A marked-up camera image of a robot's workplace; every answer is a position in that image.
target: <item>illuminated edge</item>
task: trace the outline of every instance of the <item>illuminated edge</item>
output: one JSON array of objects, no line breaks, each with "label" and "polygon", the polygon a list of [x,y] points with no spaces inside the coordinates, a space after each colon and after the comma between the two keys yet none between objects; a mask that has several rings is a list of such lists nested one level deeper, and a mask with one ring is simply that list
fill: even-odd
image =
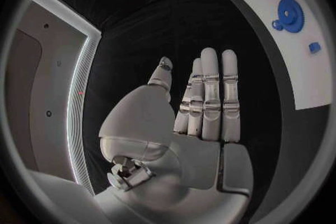
[{"label": "illuminated edge", "polygon": [[74,179],[77,184],[83,185],[92,195],[95,195],[85,162],[82,119],[88,75],[101,39],[101,32],[59,0],[33,1],[87,36],[71,79],[67,104],[66,133]]}]

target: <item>dark background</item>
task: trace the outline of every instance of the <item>dark background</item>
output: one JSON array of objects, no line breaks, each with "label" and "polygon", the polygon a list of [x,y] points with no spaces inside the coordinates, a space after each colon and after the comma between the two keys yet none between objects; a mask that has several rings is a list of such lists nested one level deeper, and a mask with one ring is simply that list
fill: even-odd
[{"label": "dark background", "polygon": [[[250,53],[257,53],[261,56],[259,62],[264,67],[265,76],[269,78],[267,88],[270,89],[269,102],[273,102],[274,111],[269,113],[269,124],[279,124],[277,120],[277,95],[274,87],[274,78],[270,72],[268,62],[261,46],[258,46],[258,39],[246,21],[239,15],[234,5],[228,0],[64,0],[70,6],[74,7],[79,13],[83,14],[88,20],[103,30],[103,39],[97,51],[97,57],[94,60],[92,71],[88,82],[88,93],[85,102],[84,131],[86,134],[86,158],[89,159],[90,176],[96,176],[96,192],[104,189],[106,179],[103,178],[108,166],[104,166],[104,160],[97,152],[97,126],[101,124],[102,119],[128,91],[146,83],[151,71],[157,65],[158,59],[165,54],[169,56],[175,66],[173,72],[172,87],[172,105],[177,110],[178,103],[183,94],[186,80],[191,70],[191,62],[197,57],[202,48],[212,46],[220,53],[226,48],[234,46],[238,50],[239,60],[244,62],[240,66],[240,98],[243,104],[246,104],[246,110],[242,108],[243,114],[250,115],[248,107],[251,105],[260,106],[261,100],[250,100],[253,96],[253,87],[248,87],[253,83],[249,77],[249,66],[254,63],[249,58]],[[229,27],[226,23],[230,20],[234,27]],[[155,26],[151,35],[144,35],[144,32]],[[253,44],[253,50],[246,49],[246,44]],[[122,74],[116,77],[110,77],[110,80],[104,79],[105,83],[100,81],[103,78],[113,75],[111,70],[123,70]],[[123,76],[137,80],[123,80],[122,88],[118,92],[114,91],[115,83],[120,86],[120,78]],[[94,115],[90,111],[99,111]],[[246,133],[248,137],[249,128],[257,128],[253,125],[258,119],[253,116],[244,122],[242,135]],[[267,152],[263,149],[265,145],[272,145],[272,141],[267,140],[266,132],[264,136],[261,132],[260,139],[246,138],[242,140],[250,153],[252,159],[258,160],[261,167],[257,167],[256,173],[256,196],[254,197],[254,207],[261,201],[264,192],[270,181],[272,174],[272,164],[277,159],[277,142],[273,141],[273,152]],[[25,208],[13,189],[6,180],[2,171],[0,171],[0,223],[34,223],[36,222],[31,213]],[[328,220],[332,218],[333,208],[331,200],[334,194],[333,181],[336,178],[336,172],[330,174],[326,184],[320,193],[308,206],[304,213],[294,223],[307,223],[314,216],[319,220]],[[249,208],[249,214],[253,213],[255,208]]]}]

